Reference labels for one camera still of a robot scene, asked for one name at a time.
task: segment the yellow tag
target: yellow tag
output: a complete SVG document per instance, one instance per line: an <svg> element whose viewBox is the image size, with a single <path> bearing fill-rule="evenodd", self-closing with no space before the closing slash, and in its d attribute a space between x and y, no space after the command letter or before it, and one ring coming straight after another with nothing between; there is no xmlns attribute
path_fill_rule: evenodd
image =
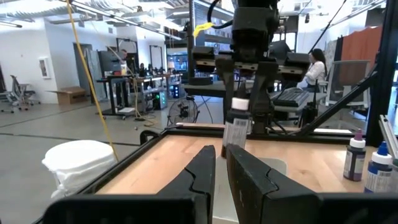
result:
<svg viewBox="0 0 398 224"><path fill-rule="evenodd" d="M207 30L207 29L211 28L212 26L214 26L214 24L212 22L207 22L202 25L197 25L197 27L195 28L195 31L193 31L193 36L197 37L198 34L200 33L200 31Z"/></svg>

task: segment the wooden panel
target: wooden panel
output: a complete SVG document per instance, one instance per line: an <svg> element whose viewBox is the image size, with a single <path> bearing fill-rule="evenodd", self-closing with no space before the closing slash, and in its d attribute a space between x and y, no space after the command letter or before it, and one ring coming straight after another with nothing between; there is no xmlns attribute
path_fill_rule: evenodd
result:
<svg viewBox="0 0 398 224"><path fill-rule="evenodd" d="M214 145L219 156L221 142L221 138L166 136L98 194L155 194L174 179L203 146ZM287 175L316 192L363 191L363 182L343 178L344 145L248 140L245 148L257 157L285 161ZM368 149L367 161L373 151Z"/></svg>

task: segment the white container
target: white container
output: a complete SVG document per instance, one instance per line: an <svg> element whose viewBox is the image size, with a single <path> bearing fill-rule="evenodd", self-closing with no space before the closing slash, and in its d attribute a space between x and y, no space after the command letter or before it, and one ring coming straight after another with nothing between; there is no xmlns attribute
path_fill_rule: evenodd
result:
<svg viewBox="0 0 398 224"><path fill-rule="evenodd" d="M47 151L42 163L55 177L52 198L75 193L116 163L112 147L98 141L80 140L59 144Z"/></svg>
<svg viewBox="0 0 398 224"><path fill-rule="evenodd" d="M286 175L287 164L280 159L258 158L281 174ZM226 159L216 159L216 183L213 202L213 224L237 224L238 216L228 182Z"/></svg>

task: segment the electric fan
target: electric fan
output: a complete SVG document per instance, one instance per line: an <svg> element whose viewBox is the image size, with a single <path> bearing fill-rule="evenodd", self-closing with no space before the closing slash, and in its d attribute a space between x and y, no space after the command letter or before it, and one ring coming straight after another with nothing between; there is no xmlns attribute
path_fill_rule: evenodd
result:
<svg viewBox="0 0 398 224"><path fill-rule="evenodd" d="M198 106L192 96L181 98L170 107L167 125L195 123L199 115Z"/></svg>

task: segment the keyboard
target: keyboard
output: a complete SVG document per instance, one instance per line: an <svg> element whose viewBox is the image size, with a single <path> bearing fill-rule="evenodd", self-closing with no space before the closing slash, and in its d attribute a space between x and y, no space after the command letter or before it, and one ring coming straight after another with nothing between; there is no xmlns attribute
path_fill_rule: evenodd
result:
<svg viewBox="0 0 398 224"><path fill-rule="evenodd" d="M280 97L274 97L275 106L299 107L309 96L308 91L299 88L287 89Z"/></svg>

